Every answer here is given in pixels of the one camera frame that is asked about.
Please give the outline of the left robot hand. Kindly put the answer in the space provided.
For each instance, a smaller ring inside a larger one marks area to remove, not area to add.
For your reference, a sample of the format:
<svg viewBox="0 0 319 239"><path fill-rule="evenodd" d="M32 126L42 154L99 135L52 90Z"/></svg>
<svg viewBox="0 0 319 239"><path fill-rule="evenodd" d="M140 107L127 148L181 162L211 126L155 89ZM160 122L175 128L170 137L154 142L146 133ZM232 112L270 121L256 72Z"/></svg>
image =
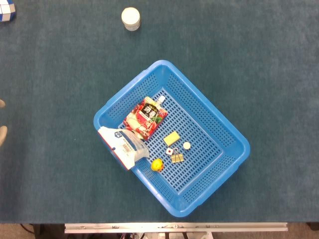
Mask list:
<svg viewBox="0 0 319 239"><path fill-rule="evenodd" d="M1 108L5 107L5 102L3 100L0 100L0 107ZM3 125L0 127L0 146L3 145L6 135L7 135L7 126Z"/></svg>

